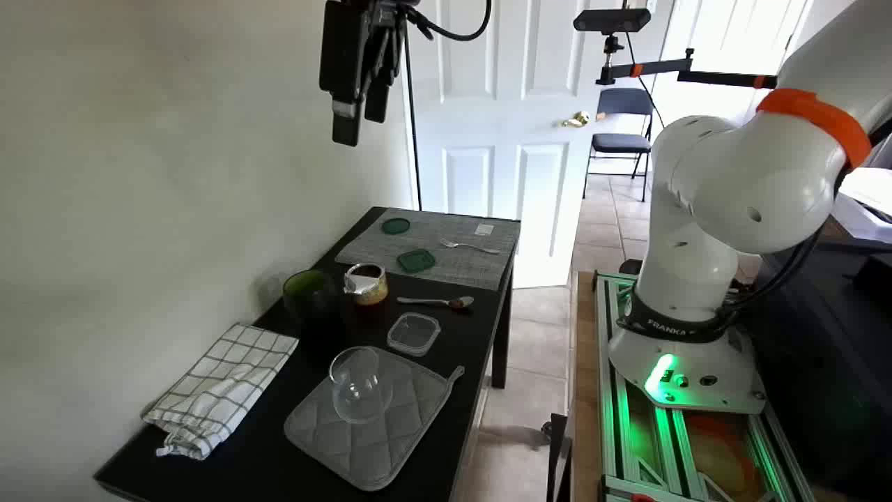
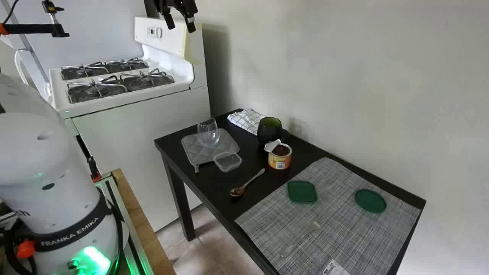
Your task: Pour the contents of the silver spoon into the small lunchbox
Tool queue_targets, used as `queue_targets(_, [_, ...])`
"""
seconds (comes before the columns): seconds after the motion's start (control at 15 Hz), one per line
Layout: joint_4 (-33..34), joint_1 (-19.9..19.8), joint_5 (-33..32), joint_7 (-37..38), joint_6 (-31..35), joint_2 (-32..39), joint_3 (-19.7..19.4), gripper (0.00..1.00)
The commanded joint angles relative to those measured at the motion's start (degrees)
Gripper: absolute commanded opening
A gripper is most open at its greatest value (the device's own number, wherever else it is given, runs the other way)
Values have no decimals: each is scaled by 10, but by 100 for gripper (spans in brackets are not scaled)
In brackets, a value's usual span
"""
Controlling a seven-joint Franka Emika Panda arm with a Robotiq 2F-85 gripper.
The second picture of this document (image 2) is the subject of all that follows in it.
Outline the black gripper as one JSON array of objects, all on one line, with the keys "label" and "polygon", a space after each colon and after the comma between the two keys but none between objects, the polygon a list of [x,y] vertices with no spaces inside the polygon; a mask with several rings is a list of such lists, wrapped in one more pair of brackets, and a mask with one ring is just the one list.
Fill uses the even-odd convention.
[{"label": "black gripper", "polygon": [[175,9],[183,15],[188,32],[195,32],[194,15],[198,12],[195,0],[145,0],[145,3],[149,5],[151,11],[162,14],[168,29],[175,28],[172,15],[169,14]]}]

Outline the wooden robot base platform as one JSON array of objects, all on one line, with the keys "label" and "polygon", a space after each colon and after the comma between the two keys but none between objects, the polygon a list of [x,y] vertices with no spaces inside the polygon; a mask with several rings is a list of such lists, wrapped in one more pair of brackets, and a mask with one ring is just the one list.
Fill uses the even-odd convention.
[{"label": "wooden robot base platform", "polygon": [[123,173],[113,170],[96,186],[120,209],[128,232],[117,275],[175,275]]}]

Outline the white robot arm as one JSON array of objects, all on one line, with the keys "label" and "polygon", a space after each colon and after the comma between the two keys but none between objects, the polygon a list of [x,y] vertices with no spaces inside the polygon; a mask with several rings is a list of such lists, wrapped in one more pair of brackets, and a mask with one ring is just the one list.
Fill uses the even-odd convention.
[{"label": "white robot arm", "polygon": [[[100,136],[102,162],[136,179],[136,193],[155,229],[169,212],[149,145],[154,128],[183,110],[195,80],[186,60],[195,31],[184,23],[166,28],[160,18],[137,17],[128,0],[70,0],[65,8],[61,18],[38,21],[35,0],[26,0],[18,21],[1,26],[4,35],[27,43],[38,76],[48,86],[36,92],[1,80],[1,199],[38,238],[38,275],[70,275],[68,263],[90,246],[116,255],[116,220],[73,159],[74,139],[64,125],[73,112],[65,107],[59,81],[47,73],[64,64],[139,55],[174,78],[166,87],[87,102],[87,112],[76,116],[84,131]],[[110,115],[110,124],[100,121],[96,106]]]}]

